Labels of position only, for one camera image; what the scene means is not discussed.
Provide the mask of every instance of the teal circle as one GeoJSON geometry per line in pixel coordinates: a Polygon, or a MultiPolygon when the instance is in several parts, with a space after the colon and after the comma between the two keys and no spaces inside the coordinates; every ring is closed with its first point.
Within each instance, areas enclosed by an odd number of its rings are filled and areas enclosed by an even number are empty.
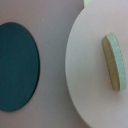
{"type": "Polygon", "coordinates": [[[39,54],[25,27],[0,26],[0,109],[16,111],[32,97],[39,78],[39,54]]]}

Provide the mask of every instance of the white round plate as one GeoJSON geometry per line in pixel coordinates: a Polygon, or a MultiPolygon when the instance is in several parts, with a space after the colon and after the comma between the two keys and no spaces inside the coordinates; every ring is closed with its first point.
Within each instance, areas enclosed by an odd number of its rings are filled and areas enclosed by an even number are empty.
{"type": "Polygon", "coordinates": [[[92,128],[128,127],[128,88],[114,92],[102,48],[113,32],[128,72],[128,1],[95,0],[76,19],[66,51],[66,77],[72,101],[92,128]]]}

